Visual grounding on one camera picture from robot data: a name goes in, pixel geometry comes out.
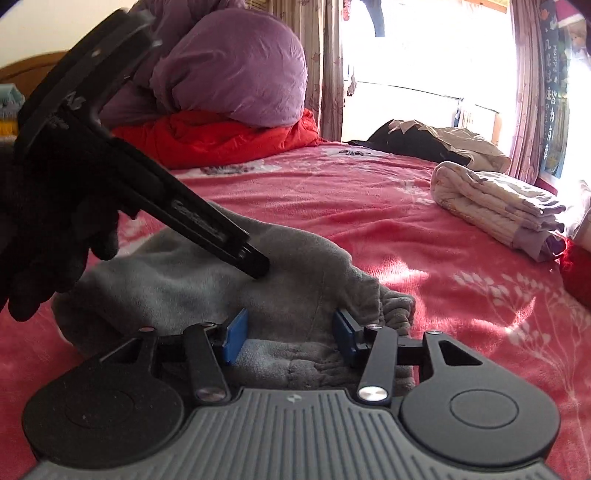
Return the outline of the black gloved left hand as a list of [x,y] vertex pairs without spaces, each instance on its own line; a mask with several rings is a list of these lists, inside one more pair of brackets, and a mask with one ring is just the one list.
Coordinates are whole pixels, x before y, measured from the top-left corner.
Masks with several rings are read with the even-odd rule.
[[113,259],[119,212],[102,192],[105,159],[81,148],[1,145],[1,306],[18,322],[76,284],[88,255]]

